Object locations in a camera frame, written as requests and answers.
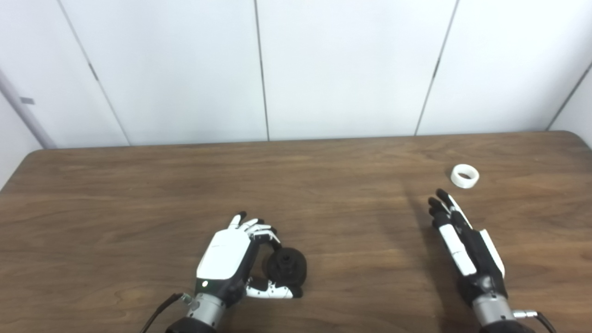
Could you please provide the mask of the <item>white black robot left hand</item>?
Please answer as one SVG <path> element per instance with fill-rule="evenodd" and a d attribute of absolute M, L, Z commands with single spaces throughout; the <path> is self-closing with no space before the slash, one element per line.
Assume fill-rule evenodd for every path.
<path fill-rule="evenodd" d="M 262 299 L 302 298 L 301 287 L 289 286 L 274 280 L 257 282 L 251 275 L 260 246 L 268 244 L 273 250 L 283 248 L 277 230 L 259 218 L 245 221 L 247 213 L 239 211 L 228 227 L 217 231 L 196 270 L 195 294 L 218 298 L 230 308 L 244 297 Z"/>

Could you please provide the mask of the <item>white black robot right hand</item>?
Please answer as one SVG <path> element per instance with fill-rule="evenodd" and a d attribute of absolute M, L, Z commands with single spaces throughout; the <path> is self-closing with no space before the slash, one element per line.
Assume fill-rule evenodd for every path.
<path fill-rule="evenodd" d="M 432 226 L 455 264 L 457 289 L 463 301 L 472 306 L 486 294 L 508 298 L 503 263 L 486 230 L 474 229 L 453 197 L 442 188 L 436 190 L 428 204 Z"/>

